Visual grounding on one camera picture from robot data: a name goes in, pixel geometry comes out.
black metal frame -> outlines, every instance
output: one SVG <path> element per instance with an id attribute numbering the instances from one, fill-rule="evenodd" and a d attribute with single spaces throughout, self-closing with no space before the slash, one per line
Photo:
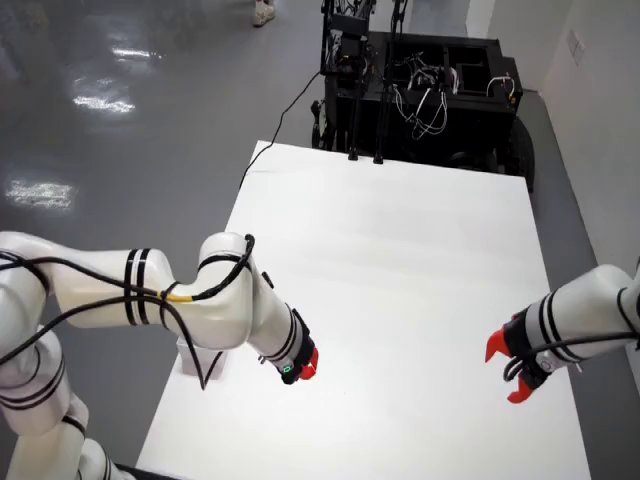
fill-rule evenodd
<path id="1" fill-rule="evenodd" d="M 327 52 L 331 52 L 327 50 L 327 39 L 334 7 L 335 0 L 325 0 L 322 73 L 325 75 L 324 107 L 327 117 L 325 137 L 330 138 L 329 141 L 325 141 L 325 148 L 333 148 L 335 136 L 337 149 L 348 153 L 349 159 L 352 160 L 357 159 L 357 151 L 361 150 L 372 155 L 375 163 L 382 163 L 384 156 L 464 168 L 468 165 L 460 159 L 465 155 L 484 158 L 493 156 L 492 152 L 496 151 L 500 157 L 500 152 L 505 151 L 505 145 L 509 142 L 511 127 L 522 96 L 522 86 L 515 61 L 502 55 L 499 41 L 403 34 L 402 21 L 406 0 L 396 0 L 391 17 L 391 32 L 368 32 L 367 28 L 367 34 L 360 37 L 355 63 L 359 72 L 357 79 L 354 79 L 353 72 L 349 77 L 344 75 L 344 72 L 327 68 Z M 451 79 L 449 75 L 444 75 L 444 91 L 449 113 L 447 128 L 437 137 L 425 136 L 420 143 L 403 138 L 408 126 L 393 104 L 394 83 L 402 92 L 403 102 L 406 102 L 405 108 L 414 109 L 413 111 L 422 99 L 422 92 L 410 91 L 398 84 L 394 60 L 396 57 L 404 58 L 407 52 L 411 54 L 412 51 L 422 48 L 439 52 L 441 64 L 447 72 L 450 66 L 456 69 L 459 67 L 469 73 L 468 78 L 472 78 L 478 71 L 476 67 L 482 66 L 482 74 L 486 75 L 483 89 L 486 89 L 491 78 L 510 76 L 515 83 L 514 95 L 510 97 L 501 82 L 492 85 L 489 96 L 486 96 L 484 91 L 472 92 L 464 89 L 454 95 Z M 364 69 L 361 67 L 364 65 L 365 55 L 371 51 L 377 53 L 371 61 L 374 62 L 374 69 L 383 74 L 381 81 L 372 73 L 362 74 Z M 482 61 L 476 65 L 474 62 L 479 61 L 467 59 L 470 55 L 479 55 Z M 421 117 L 424 115 L 424 118 L 430 118 L 430 115 L 435 114 L 440 104 L 438 97 L 432 95 L 426 99 L 421 109 Z M 505 155 L 501 157 L 498 163 L 505 164 L 509 161 Z M 497 166 L 492 166 L 491 169 L 498 170 Z M 501 171 L 509 173 L 507 170 L 514 172 L 517 168 L 501 168 Z"/>

person's shoe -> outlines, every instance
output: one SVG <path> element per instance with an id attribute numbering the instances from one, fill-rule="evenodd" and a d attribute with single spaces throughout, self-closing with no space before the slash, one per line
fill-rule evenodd
<path id="1" fill-rule="evenodd" d="M 253 26 L 261 27 L 276 16 L 276 7 L 267 5 L 264 2 L 256 2 L 256 9 L 253 12 Z"/>

black stripe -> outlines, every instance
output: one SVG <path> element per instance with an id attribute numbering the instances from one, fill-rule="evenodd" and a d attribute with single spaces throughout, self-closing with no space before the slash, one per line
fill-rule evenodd
<path id="1" fill-rule="evenodd" d="M 138 262 L 138 275 L 136 278 L 136 285 L 140 288 L 144 287 L 144 267 L 147 264 L 147 257 L 149 256 L 150 248 L 145 248 L 142 250 L 142 254 L 140 255 L 140 261 Z M 147 311 L 144 307 L 145 302 L 138 302 L 138 313 L 140 314 L 140 321 L 145 325 L 149 325 L 149 320 L 147 319 Z"/>
<path id="2" fill-rule="evenodd" d="M 209 371 L 207 372 L 207 376 L 204 377 L 204 384 L 206 385 L 209 382 L 209 377 L 211 377 L 211 374 L 213 373 L 213 369 L 216 368 L 216 364 L 218 363 L 218 360 L 220 360 L 220 357 L 222 356 L 223 352 L 218 352 L 216 354 L 216 357 L 213 359 L 213 362 L 211 363 L 211 366 L 209 367 Z"/>
<path id="3" fill-rule="evenodd" d="M 204 267 L 211 263 L 215 262 L 234 262 L 238 263 L 240 261 L 240 257 L 238 255 L 233 255 L 232 253 L 227 253 L 224 255 L 211 255 L 210 257 L 205 258 L 200 265 L 198 265 L 198 271 L 202 270 Z M 251 271 L 251 265 L 247 262 L 245 267 Z"/>
<path id="4" fill-rule="evenodd" d="M 45 396 L 41 397 L 40 399 L 38 399 L 35 402 L 30 403 L 28 405 L 14 406 L 14 405 L 7 405 L 4 402 L 0 402 L 0 403 L 2 403 L 2 405 L 4 405 L 4 407 L 8 408 L 9 410 L 21 411 L 21 410 L 29 410 L 29 409 L 35 408 L 38 405 L 40 405 L 40 404 L 46 402 L 47 400 L 49 400 L 49 398 L 51 398 L 51 396 L 56 392 L 56 390 L 60 386 L 60 383 L 62 382 L 63 378 L 64 378 L 64 368 L 61 370 L 60 374 L 58 375 L 58 378 L 56 379 L 55 385 L 49 391 L 49 393 L 47 393 Z"/>
<path id="5" fill-rule="evenodd" d="M 542 302 L 540 302 L 540 309 L 538 311 L 538 321 L 540 322 L 540 331 L 542 332 L 542 337 L 544 338 L 544 343 L 547 344 L 547 345 L 551 343 L 551 338 L 549 337 L 549 334 L 547 333 L 547 327 L 544 324 L 544 306 L 547 303 L 547 299 L 548 298 L 549 298 L 549 295 L 547 295 L 546 297 L 544 297 L 542 299 Z M 560 360 L 562 360 L 563 362 L 570 362 L 570 360 L 567 360 L 562 355 L 560 355 L 558 353 L 558 350 L 556 350 L 555 348 L 550 348 L 549 350 L 551 352 L 553 352 L 553 354 L 556 357 L 558 357 Z"/>
<path id="6" fill-rule="evenodd" d="M 561 342 L 562 341 L 562 337 L 560 337 L 560 333 L 558 332 L 558 329 L 556 328 L 556 322 L 555 322 L 555 320 L 553 318 L 552 303 L 553 303 L 553 297 L 556 295 L 556 292 L 557 292 L 557 290 L 554 291 L 551 295 L 549 295 L 549 300 L 547 301 L 547 318 L 549 319 L 549 327 L 551 327 L 551 333 L 553 334 L 553 336 L 554 336 L 554 338 L 556 339 L 557 342 Z M 582 360 L 585 360 L 580 355 L 576 355 L 571 350 L 569 350 L 569 347 L 560 347 L 560 349 L 563 351 L 563 353 L 567 357 L 573 358 L 577 362 L 581 362 Z"/>
<path id="7" fill-rule="evenodd" d="M 25 385 L 28 385 L 29 383 L 31 383 L 31 381 L 36 378 L 36 375 L 38 374 L 38 372 L 40 371 L 40 349 L 38 348 L 38 345 L 36 345 L 34 347 L 36 349 L 36 357 L 38 357 L 38 361 L 36 363 L 36 369 L 33 371 L 33 375 L 31 375 L 31 378 L 29 378 L 29 380 L 27 380 L 25 382 Z"/>
<path id="8" fill-rule="evenodd" d="M 104 473 L 102 474 L 102 480 L 108 480 L 111 476 L 111 472 L 109 472 L 109 457 L 107 457 L 107 452 L 104 451 L 104 447 L 102 448 L 102 453 L 104 454 Z"/>
<path id="9" fill-rule="evenodd" d="M 72 427 L 76 427 L 83 437 L 87 436 L 87 432 L 85 431 L 84 426 L 75 418 L 70 417 L 69 415 L 65 415 L 64 417 L 62 417 L 62 423 L 67 423 Z"/>
<path id="10" fill-rule="evenodd" d="M 267 272 L 262 272 L 262 278 L 264 278 L 264 281 L 267 282 L 267 285 L 269 285 L 271 288 L 275 288 L 273 286 L 273 282 L 271 281 L 271 277 Z"/>
<path id="11" fill-rule="evenodd" d="M 136 256 L 136 252 L 138 250 L 137 249 L 133 249 L 129 252 L 129 255 L 127 256 L 127 264 L 124 267 L 124 281 L 125 283 L 131 283 L 131 269 L 133 268 L 133 259 Z M 130 297 L 131 296 L 131 289 L 129 288 L 125 288 L 124 289 L 124 296 L 125 297 Z M 131 302 L 126 302 L 124 304 L 124 310 L 125 312 L 127 312 L 127 320 L 129 320 L 129 323 L 131 325 L 136 325 L 136 321 L 133 317 L 133 309 L 131 308 Z"/>
<path id="12" fill-rule="evenodd" d="M 631 320 L 629 319 L 629 317 L 627 316 L 626 312 L 622 308 L 622 292 L 624 292 L 625 290 L 626 290 L 626 288 L 621 289 L 618 292 L 618 296 L 616 297 L 616 303 L 618 304 L 618 311 L 620 312 L 620 315 L 622 315 L 624 323 L 627 324 L 627 327 L 629 327 L 629 330 L 631 331 L 631 333 L 635 333 L 636 335 L 640 335 L 640 332 L 638 332 L 638 329 L 635 327 L 635 325 L 633 323 L 631 323 Z"/>
<path id="13" fill-rule="evenodd" d="M 287 340 L 284 342 L 284 345 L 273 355 L 264 355 L 264 358 L 266 358 L 270 362 L 277 362 L 279 360 L 282 360 L 295 344 L 298 334 L 298 321 L 293 316 L 291 308 L 289 308 L 289 316 L 291 317 L 291 327 L 289 328 L 289 335 L 287 336 Z"/>
<path id="14" fill-rule="evenodd" d="M 38 390 L 35 393 L 32 393 L 31 395 L 27 395 L 26 397 L 21 397 L 21 398 L 12 398 L 12 397 L 5 397 L 5 396 L 0 395 L 0 403 L 2 403 L 3 405 L 5 405 L 5 402 L 7 402 L 7 403 L 15 403 L 15 404 L 20 405 L 21 403 L 27 403 L 27 402 L 30 402 L 31 400 L 35 400 L 36 398 L 40 397 L 41 395 L 44 395 L 45 393 L 47 393 L 47 391 L 55 383 L 56 379 L 58 378 L 58 376 L 60 375 L 60 373 L 62 372 L 63 369 L 64 369 L 64 357 L 60 359 L 60 364 L 58 365 L 56 373 L 53 375 L 51 380 L 49 380 L 49 382 L 44 387 L 42 387 L 40 390 Z"/>

black cable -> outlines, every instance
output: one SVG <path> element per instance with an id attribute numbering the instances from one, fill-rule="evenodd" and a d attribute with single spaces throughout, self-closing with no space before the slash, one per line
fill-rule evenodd
<path id="1" fill-rule="evenodd" d="M 35 276 L 40 281 L 42 286 L 44 287 L 46 295 L 49 295 L 49 289 L 51 288 L 51 286 L 49 285 L 49 279 L 42 272 L 42 270 L 37 268 L 35 265 L 31 265 L 27 260 L 25 260 L 24 258 L 20 257 L 19 255 L 16 255 L 16 254 L 11 253 L 11 252 L 2 252 L 2 251 L 0 251 L 0 253 L 3 254 L 2 257 L 0 257 L 0 258 L 3 258 L 4 260 L 8 260 L 8 261 L 10 261 L 11 263 L 14 263 L 14 264 L 18 264 L 21 267 L 24 267 L 29 272 L 31 272 L 33 274 L 33 276 Z"/>
<path id="2" fill-rule="evenodd" d="M 213 369 L 216 368 L 216 364 L 218 363 L 218 360 L 220 360 L 220 357 L 222 356 L 223 352 L 218 352 L 215 356 L 215 358 L 213 359 L 213 362 L 211 362 L 211 366 L 209 367 L 209 371 L 207 372 L 207 375 L 204 377 L 204 384 L 206 385 L 207 383 L 209 383 L 209 378 L 211 377 L 211 374 L 213 373 Z"/>
<path id="3" fill-rule="evenodd" d="M 404 12 L 407 10 L 408 4 L 409 4 L 409 0 L 404 0 L 404 7 L 402 7 L 402 13 L 400 14 L 400 36 L 401 37 L 404 29 Z"/>
<path id="4" fill-rule="evenodd" d="M 108 283 L 109 285 L 113 285 L 115 287 L 120 287 L 125 290 L 131 290 L 135 293 L 140 293 L 142 295 L 150 295 L 155 297 L 158 292 L 155 290 L 151 290 L 150 288 L 138 287 L 137 285 L 133 285 L 131 283 L 123 282 L 122 280 L 118 280 L 116 278 L 109 277 L 107 275 L 103 275 L 94 270 L 90 270 L 82 265 L 77 264 L 71 260 L 67 260 L 61 257 L 38 257 L 32 258 L 29 260 L 26 259 L 15 259 L 15 256 L 8 252 L 0 251 L 0 258 L 3 260 L 8 260 L 11 263 L 7 265 L 0 266 L 0 272 L 4 270 L 10 270 L 12 268 L 24 267 L 25 265 L 41 265 L 43 263 L 56 263 L 58 265 L 64 265 L 66 267 L 72 268 L 80 273 L 87 275 L 88 277 L 95 278 L 96 280 L 100 280 L 101 282 Z"/>
<path id="5" fill-rule="evenodd" d="M 316 72 L 316 74 L 311 77 L 311 80 L 309 80 L 309 82 L 307 83 L 307 85 L 302 89 L 302 91 L 298 94 L 298 96 L 295 98 L 295 100 L 293 102 L 291 102 L 291 105 L 289 105 L 284 112 L 282 112 L 282 114 L 280 115 L 280 122 L 278 123 L 278 128 L 276 128 L 276 133 L 273 134 L 273 139 L 271 140 L 271 143 L 269 145 L 267 145 L 266 147 L 264 147 L 262 150 L 260 150 L 258 152 L 258 155 L 256 155 L 254 157 L 253 160 L 251 160 L 251 162 L 249 163 L 249 165 L 247 166 L 247 168 L 245 168 L 244 173 L 242 174 L 242 179 L 240 180 L 240 185 L 238 186 L 238 190 L 240 190 L 242 188 L 242 184 L 244 183 L 244 178 L 247 176 L 247 173 L 249 172 L 249 169 L 253 166 L 254 163 L 256 163 L 256 160 L 258 160 L 258 157 L 260 155 L 262 155 L 262 153 L 273 147 L 273 144 L 276 142 L 276 138 L 278 137 L 278 133 L 280 132 L 280 128 L 282 127 L 282 120 L 284 119 L 284 116 L 287 114 L 287 112 L 289 110 L 291 110 L 293 108 L 293 106 L 296 104 L 296 102 L 300 99 L 300 97 L 302 95 L 305 94 L 305 92 L 307 91 L 307 89 L 309 88 L 309 86 L 311 85 L 311 83 L 313 83 L 313 81 L 316 79 L 316 77 L 318 75 L 320 75 L 320 71 Z"/>
<path id="6" fill-rule="evenodd" d="M 503 378 L 505 382 L 510 382 L 518 376 L 524 368 L 524 362 L 540 352 L 551 350 L 554 348 L 568 347 L 571 345 L 584 345 L 588 343 L 609 342 L 613 340 L 630 340 L 640 338 L 637 333 L 621 332 L 621 333 L 605 333 L 602 335 L 592 335 L 588 337 L 576 337 L 571 340 L 562 340 L 560 342 L 547 343 L 536 348 L 532 348 L 528 352 L 515 356 L 504 368 Z"/>
<path id="7" fill-rule="evenodd" d="M 253 252 L 253 247 L 255 245 L 255 238 L 252 235 L 246 235 L 245 236 L 245 240 L 247 242 L 246 245 L 246 249 L 245 249 L 245 253 L 240 257 L 240 259 L 236 262 L 236 264 L 233 266 L 233 268 L 231 269 L 231 271 L 229 272 L 229 274 L 227 274 L 227 276 L 215 287 L 210 288 L 208 290 L 205 290 L 203 292 L 201 292 L 198 295 L 195 295 L 192 297 L 192 300 L 195 302 L 197 300 L 205 300 L 205 299 L 209 299 L 212 298 L 214 296 L 216 296 L 217 294 L 219 294 L 221 291 L 223 291 L 225 288 L 227 288 L 240 274 L 240 272 L 242 272 L 243 268 L 249 263 L 249 259 L 251 257 L 251 253 Z M 96 308 L 101 308 L 101 307 L 105 307 L 105 306 L 109 306 L 109 305 L 117 305 L 117 304 L 126 304 L 126 303 L 133 303 L 133 302 L 149 302 L 149 303 L 153 303 L 155 305 L 158 305 L 160 307 L 160 319 L 162 321 L 162 324 L 165 326 L 166 328 L 166 324 L 165 324 L 165 320 L 164 320 L 164 312 L 165 310 L 168 310 L 169 313 L 171 313 L 171 315 L 173 316 L 173 318 L 175 319 L 176 323 L 178 324 L 178 327 L 180 328 L 180 331 L 182 333 L 182 336 L 185 340 L 185 342 L 187 343 L 187 347 L 189 348 L 189 353 L 191 354 L 191 358 L 193 359 L 193 363 L 195 365 L 196 368 L 196 372 L 198 374 L 198 380 L 200 381 L 200 387 L 204 390 L 205 386 L 206 386 L 206 380 L 208 380 L 208 376 L 211 375 L 211 371 L 213 371 L 213 367 L 215 367 L 215 362 L 212 365 L 210 372 L 208 372 L 208 376 L 205 379 L 205 377 L 203 376 L 202 373 L 202 366 L 200 365 L 200 361 L 198 359 L 198 355 L 196 353 L 194 344 L 193 344 L 193 340 L 191 338 L 191 334 L 189 332 L 189 329 L 187 328 L 186 324 L 184 323 L 184 320 L 182 319 L 182 316 L 180 315 L 180 313 L 178 312 L 178 310 L 167 301 L 167 295 L 169 295 L 169 293 L 171 292 L 171 290 L 178 284 L 178 282 L 173 283 L 168 289 L 160 292 L 160 298 L 157 297 L 158 292 L 156 292 L 155 290 L 151 290 L 148 288 L 144 288 L 144 287 L 138 287 L 136 285 L 127 283 L 127 282 L 123 282 L 121 280 L 103 275 L 101 273 L 95 272 L 93 270 L 90 270 L 86 267 L 83 267 L 82 265 L 79 265 L 71 260 L 67 260 L 64 258 L 60 258 L 60 257 L 38 257 L 35 259 L 23 259 L 20 257 L 17 257 L 16 255 L 10 253 L 10 252 L 2 252 L 0 251 L 0 258 L 9 261 L 10 263 L 8 263 L 7 265 L 2 265 L 0 266 L 0 272 L 4 271 L 4 270 L 9 270 L 12 268 L 36 268 L 35 265 L 39 265 L 39 264 L 45 264 L 45 263 L 55 263 L 55 264 L 59 264 L 59 265 L 65 265 L 69 268 L 72 268 L 80 273 L 83 273 L 91 278 L 94 278 L 96 280 L 102 281 L 104 283 L 110 284 L 110 285 L 114 285 L 116 287 L 122 288 L 124 290 L 131 290 L 134 291 L 136 293 L 140 293 L 142 296 L 136 296 L 136 297 L 131 297 L 131 296 L 120 296 L 120 297 L 113 297 L 113 298 L 108 298 L 105 300 L 99 300 L 96 302 L 91 302 L 91 303 L 87 303 L 84 305 L 80 305 L 78 307 L 72 308 L 67 310 L 66 312 L 58 315 L 56 318 L 54 318 L 53 320 L 51 320 L 49 323 L 47 323 L 42 329 L 40 329 L 38 332 L 36 332 L 34 335 L 32 335 L 31 337 L 29 337 L 27 340 L 25 340 L 21 345 L 19 345 L 18 347 L 14 348 L 12 351 L 10 351 L 9 353 L 7 353 L 6 355 L 4 355 L 2 358 L 0 358 L 0 366 L 4 365 L 6 362 L 10 361 L 11 359 L 15 358 L 17 355 L 19 355 L 20 353 L 22 353 L 25 349 L 29 348 L 31 345 L 35 344 L 40 338 L 42 338 L 45 334 L 47 334 L 49 331 L 51 331 L 53 328 L 55 328 L 56 326 L 58 326 L 60 323 L 62 323 L 64 320 L 77 315 L 79 313 L 83 313 L 89 310 L 93 310 Z"/>
<path id="8" fill-rule="evenodd" d="M 208 290 L 205 290 L 204 292 L 199 293 L 199 294 L 194 295 L 193 297 L 191 297 L 191 298 L 193 298 L 194 302 L 198 301 L 198 300 L 207 300 L 209 298 L 215 297 L 222 290 L 227 288 L 231 284 L 231 282 L 233 282 L 238 277 L 238 275 L 240 275 L 240 272 L 242 272 L 244 267 L 247 266 L 247 263 L 249 263 L 249 258 L 251 257 L 251 252 L 253 252 L 253 246 L 256 243 L 256 239 L 253 238 L 253 235 L 248 235 L 247 234 L 247 235 L 245 235 L 244 239 L 247 241 L 247 248 L 246 248 L 244 254 L 240 257 L 240 259 L 233 266 L 231 271 L 215 287 L 210 288 Z"/>
<path id="9" fill-rule="evenodd" d="M 27 348 L 29 348 L 30 346 L 34 345 L 43 336 L 45 336 L 47 333 L 49 333 L 51 330 L 53 330 L 55 327 L 57 327 L 60 323 L 64 322 L 65 320 L 67 320 L 70 317 L 73 317 L 74 315 L 78 315 L 79 313 L 87 312 L 89 310 L 94 310 L 96 308 L 106 307 L 106 306 L 109 306 L 109 305 L 118 305 L 118 304 L 122 304 L 122 303 L 134 303 L 134 302 L 141 302 L 141 301 L 142 302 L 153 303 L 155 305 L 164 307 L 166 310 L 169 311 L 169 313 L 171 313 L 171 315 L 173 315 L 173 318 L 175 319 L 176 323 L 178 324 L 178 327 L 180 328 L 182 336 L 184 337 L 184 340 L 187 343 L 187 346 L 189 347 L 189 353 L 191 354 L 191 357 L 193 358 L 193 363 L 195 364 L 195 367 L 196 367 L 196 372 L 198 374 L 198 380 L 200 381 L 200 387 L 204 390 L 204 387 L 205 387 L 206 384 L 204 382 L 204 376 L 202 374 L 202 366 L 200 365 L 200 361 L 198 360 L 198 354 L 197 354 L 197 352 L 195 350 L 195 347 L 193 345 L 193 340 L 191 338 L 191 334 L 189 333 L 189 329 L 185 325 L 184 320 L 182 319 L 182 316 L 180 315 L 178 310 L 173 305 L 171 305 L 171 303 L 169 303 L 167 301 L 163 301 L 163 300 L 161 300 L 161 299 L 159 299 L 157 297 L 150 297 L 150 296 L 142 296 L 142 297 L 125 297 L 125 296 L 112 297 L 112 298 L 107 298 L 107 299 L 104 299 L 104 300 L 98 300 L 96 302 L 86 303 L 84 305 L 80 305 L 80 306 L 75 307 L 75 308 L 71 308 L 71 309 L 67 310 L 66 312 L 63 312 L 60 315 L 58 315 L 57 317 L 55 317 L 53 320 L 51 320 L 49 323 L 47 323 L 44 327 L 42 327 L 39 331 L 37 331 L 35 334 L 33 334 L 31 337 L 29 337 L 27 340 L 25 340 L 20 345 L 18 345 L 16 348 L 14 348 L 9 353 L 7 353 L 2 358 L 0 358 L 0 366 L 2 366 L 5 363 L 9 362 L 13 358 L 15 358 L 17 355 L 20 355 Z"/>

person's leg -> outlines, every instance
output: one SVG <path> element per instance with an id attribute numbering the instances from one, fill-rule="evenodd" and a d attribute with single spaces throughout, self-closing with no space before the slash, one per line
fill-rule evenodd
<path id="1" fill-rule="evenodd" d="M 274 0 L 256 0 L 256 8 L 253 12 L 253 25 L 261 27 L 276 16 Z"/>

